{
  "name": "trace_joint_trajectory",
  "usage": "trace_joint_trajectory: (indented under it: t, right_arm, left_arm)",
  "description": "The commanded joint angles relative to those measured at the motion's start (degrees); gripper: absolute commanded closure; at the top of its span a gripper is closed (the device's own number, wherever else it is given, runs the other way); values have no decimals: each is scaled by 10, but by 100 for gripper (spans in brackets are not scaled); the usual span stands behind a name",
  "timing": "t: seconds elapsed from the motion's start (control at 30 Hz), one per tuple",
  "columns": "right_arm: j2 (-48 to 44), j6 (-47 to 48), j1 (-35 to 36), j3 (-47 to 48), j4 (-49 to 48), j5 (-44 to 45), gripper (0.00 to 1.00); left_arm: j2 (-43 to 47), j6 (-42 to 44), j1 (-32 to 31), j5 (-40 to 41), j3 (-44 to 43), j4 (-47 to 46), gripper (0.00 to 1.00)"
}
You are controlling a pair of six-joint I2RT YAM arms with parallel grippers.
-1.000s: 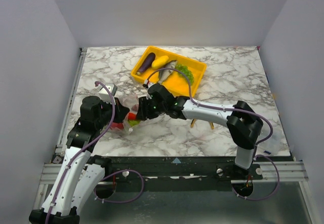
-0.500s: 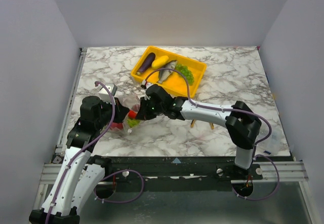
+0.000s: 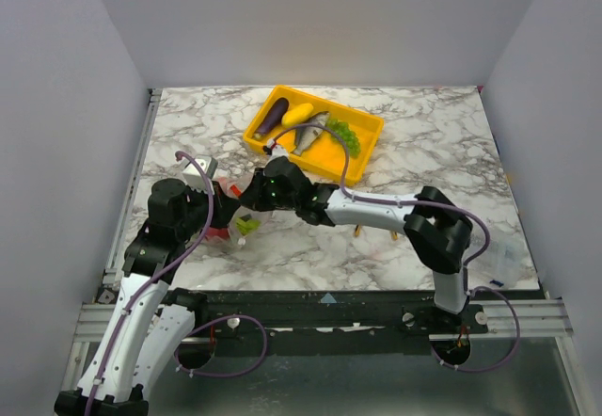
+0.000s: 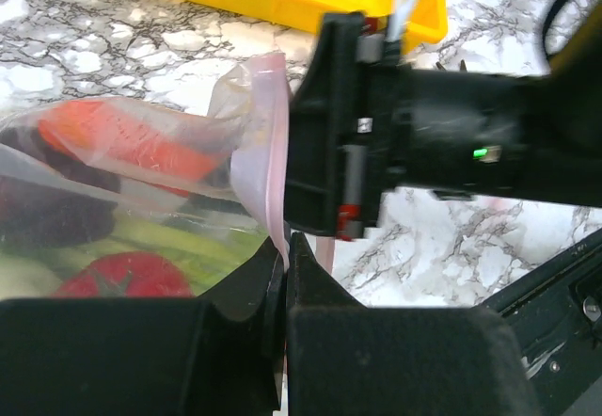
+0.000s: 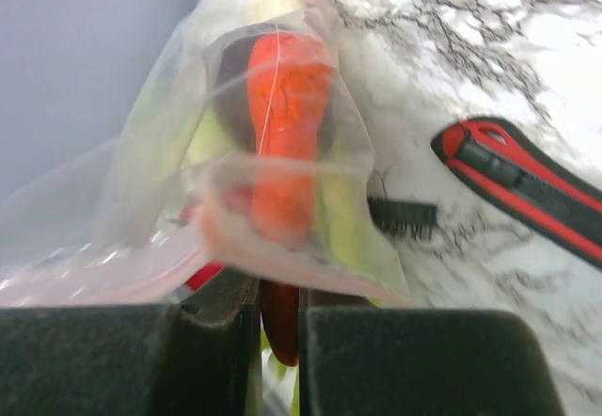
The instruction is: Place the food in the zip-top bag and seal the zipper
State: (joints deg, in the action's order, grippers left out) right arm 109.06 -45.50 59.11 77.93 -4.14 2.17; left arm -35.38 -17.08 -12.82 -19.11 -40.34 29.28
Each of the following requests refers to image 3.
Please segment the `orange carrot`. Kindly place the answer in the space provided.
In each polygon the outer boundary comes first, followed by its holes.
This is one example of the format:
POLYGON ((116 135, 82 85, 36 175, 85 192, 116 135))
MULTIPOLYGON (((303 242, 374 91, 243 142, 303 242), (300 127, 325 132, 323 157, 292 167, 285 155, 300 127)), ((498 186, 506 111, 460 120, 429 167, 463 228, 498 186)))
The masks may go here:
POLYGON ((226 193, 232 197, 239 199, 242 192, 236 184, 226 184, 226 193))

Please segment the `red tomato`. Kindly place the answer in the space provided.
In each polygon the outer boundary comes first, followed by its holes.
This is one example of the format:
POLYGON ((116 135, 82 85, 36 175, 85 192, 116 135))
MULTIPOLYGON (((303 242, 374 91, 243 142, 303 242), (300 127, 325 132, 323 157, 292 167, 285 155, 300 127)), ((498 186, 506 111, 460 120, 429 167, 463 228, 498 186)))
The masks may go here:
POLYGON ((228 228, 209 228, 206 232, 205 239, 208 242, 223 242, 230 239, 230 232, 228 228))

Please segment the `clear zip top bag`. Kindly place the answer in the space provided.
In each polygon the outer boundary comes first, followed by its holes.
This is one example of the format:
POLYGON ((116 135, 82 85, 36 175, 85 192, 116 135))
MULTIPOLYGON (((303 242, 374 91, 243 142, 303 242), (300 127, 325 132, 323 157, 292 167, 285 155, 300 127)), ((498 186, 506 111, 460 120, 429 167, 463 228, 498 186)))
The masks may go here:
MULTIPOLYGON (((238 199, 250 185, 252 175, 242 177, 218 177, 216 179, 228 197, 238 199)), ((254 235, 272 218, 272 212, 257 212, 240 207, 226 228, 210 228, 205 241, 222 249, 242 248, 249 236, 254 235)))

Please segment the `green celery stalk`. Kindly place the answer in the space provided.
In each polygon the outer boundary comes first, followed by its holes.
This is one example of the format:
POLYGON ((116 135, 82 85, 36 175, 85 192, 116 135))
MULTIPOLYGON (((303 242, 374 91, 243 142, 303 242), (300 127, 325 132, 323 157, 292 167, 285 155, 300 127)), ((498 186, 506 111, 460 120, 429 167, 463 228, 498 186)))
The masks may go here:
POLYGON ((261 226, 261 222, 251 215, 239 216, 234 220, 234 227, 242 236, 248 236, 261 226))

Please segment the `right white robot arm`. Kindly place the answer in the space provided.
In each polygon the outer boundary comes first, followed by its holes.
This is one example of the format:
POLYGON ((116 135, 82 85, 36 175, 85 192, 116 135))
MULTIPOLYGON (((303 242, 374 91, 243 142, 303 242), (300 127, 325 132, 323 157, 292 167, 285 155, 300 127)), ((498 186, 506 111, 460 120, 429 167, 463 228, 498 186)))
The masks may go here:
POLYGON ((313 226, 361 225, 404 234, 433 272, 435 326, 452 333, 466 323, 462 259, 473 224, 438 189, 425 186, 413 197, 349 192, 314 183, 289 159, 277 157, 256 168, 240 202, 256 212, 293 211, 313 226))

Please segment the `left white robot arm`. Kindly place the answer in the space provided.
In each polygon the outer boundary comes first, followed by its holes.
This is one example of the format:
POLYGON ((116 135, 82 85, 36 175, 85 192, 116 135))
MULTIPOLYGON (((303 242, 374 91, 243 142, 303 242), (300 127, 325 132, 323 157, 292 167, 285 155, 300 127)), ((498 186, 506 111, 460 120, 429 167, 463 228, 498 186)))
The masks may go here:
POLYGON ((240 206, 218 182, 212 191, 169 178, 156 182, 148 217, 124 254, 115 308, 75 389, 55 400, 58 415, 146 415, 151 390, 185 334, 208 326, 205 300, 171 291, 192 237, 228 226, 240 206))

